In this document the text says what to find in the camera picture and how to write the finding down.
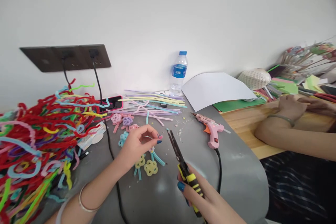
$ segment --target fingernail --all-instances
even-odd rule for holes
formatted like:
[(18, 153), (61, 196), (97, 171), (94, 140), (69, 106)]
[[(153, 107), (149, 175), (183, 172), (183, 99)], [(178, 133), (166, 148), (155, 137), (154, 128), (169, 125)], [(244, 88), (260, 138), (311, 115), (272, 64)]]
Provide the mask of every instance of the fingernail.
[(180, 190), (181, 192), (184, 192), (184, 188), (186, 187), (186, 185), (183, 184), (181, 181), (179, 181), (179, 182), (177, 183), (177, 187), (179, 188), (179, 190)]

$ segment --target wall socket panel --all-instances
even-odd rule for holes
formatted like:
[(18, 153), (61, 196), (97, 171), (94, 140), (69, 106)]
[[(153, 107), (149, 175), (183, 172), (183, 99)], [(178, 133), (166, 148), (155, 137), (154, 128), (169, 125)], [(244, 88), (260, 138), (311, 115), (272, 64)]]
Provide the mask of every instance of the wall socket panel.
[(66, 71), (111, 67), (105, 45), (70, 45), (56, 47), (20, 47), (20, 50), (41, 72)]

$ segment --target power cord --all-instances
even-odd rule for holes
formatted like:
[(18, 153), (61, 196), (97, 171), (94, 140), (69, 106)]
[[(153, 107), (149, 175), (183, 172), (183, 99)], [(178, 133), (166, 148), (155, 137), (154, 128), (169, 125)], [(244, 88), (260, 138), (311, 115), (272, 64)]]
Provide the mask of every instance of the power cord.
[(69, 89), (71, 89), (71, 85), (70, 85), (70, 82), (68, 80), (68, 77), (67, 77), (67, 73), (66, 73), (66, 69), (65, 69), (65, 60), (69, 57), (69, 54), (68, 53), (63, 53), (63, 56), (62, 56), (62, 66), (63, 66), (63, 72), (64, 72), (64, 76), (65, 76), (65, 79), (69, 85)]
[[(92, 59), (92, 64), (93, 64), (93, 69), (94, 69), (94, 72), (95, 72), (95, 75), (96, 75), (96, 79), (97, 79), (97, 83), (98, 83), (98, 88), (99, 88), (99, 95), (100, 95), (100, 105), (102, 105), (102, 89), (100, 88), (100, 83), (99, 83), (99, 78), (98, 78), (98, 75), (97, 75), (97, 70), (96, 70), (96, 66), (95, 66), (95, 62), (94, 62), (94, 58), (95, 56), (98, 55), (98, 51), (97, 50), (89, 50), (89, 53), (90, 53), (90, 57)], [(106, 128), (106, 132), (107, 132), (107, 141), (108, 141), (108, 149), (110, 151), (110, 154), (111, 154), (111, 157), (112, 157), (112, 160), (114, 160), (114, 155), (112, 153), (112, 148), (111, 148), (111, 138), (110, 138), (110, 133), (109, 133), (109, 130), (107, 128), (107, 123), (106, 123), (106, 120), (104, 120), (104, 124), (105, 124), (105, 128)], [(125, 213), (124, 213), (124, 210), (123, 210), (123, 204), (121, 202), (121, 193), (120, 193), (120, 186), (119, 186), (119, 182), (117, 181), (117, 193), (118, 193), (118, 202), (119, 202), (119, 210), (120, 210), (120, 214), (121, 214), (121, 217), (123, 219), (123, 221), (125, 222), (125, 224), (128, 224), (128, 221), (125, 217)]]
[(218, 149), (215, 149), (217, 156), (218, 156), (218, 161), (219, 161), (219, 180), (218, 180), (218, 189), (217, 192), (220, 194), (221, 192), (221, 185), (222, 185), (222, 159), (221, 159), (221, 154), (219, 153)]

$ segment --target bottle label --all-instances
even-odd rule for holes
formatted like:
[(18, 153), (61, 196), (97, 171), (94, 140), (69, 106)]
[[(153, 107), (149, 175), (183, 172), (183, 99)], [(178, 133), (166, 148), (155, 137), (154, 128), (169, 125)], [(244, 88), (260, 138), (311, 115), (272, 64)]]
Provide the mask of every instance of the bottle label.
[(185, 65), (174, 65), (173, 76), (175, 78), (184, 78), (186, 76), (187, 66)]

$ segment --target hot glue gun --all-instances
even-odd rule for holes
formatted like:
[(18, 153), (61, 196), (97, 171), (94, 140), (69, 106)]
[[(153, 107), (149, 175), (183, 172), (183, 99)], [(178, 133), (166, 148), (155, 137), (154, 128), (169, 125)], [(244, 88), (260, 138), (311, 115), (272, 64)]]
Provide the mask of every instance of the hot glue gun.
[(195, 114), (192, 113), (196, 119), (203, 123), (206, 128), (205, 128), (205, 132), (210, 134), (210, 141), (208, 142), (208, 146), (211, 149), (218, 149), (219, 147), (219, 142), (218, 142), (218, 132), (222, 132), (222, 131), (226, 131), (228, 133), (231, 133), (230, 131), (224, 129), (224, 126), (221, 124), (217, 124), (214, 120), (211, 120), (208, 117), (205, 117), (201, 114)]

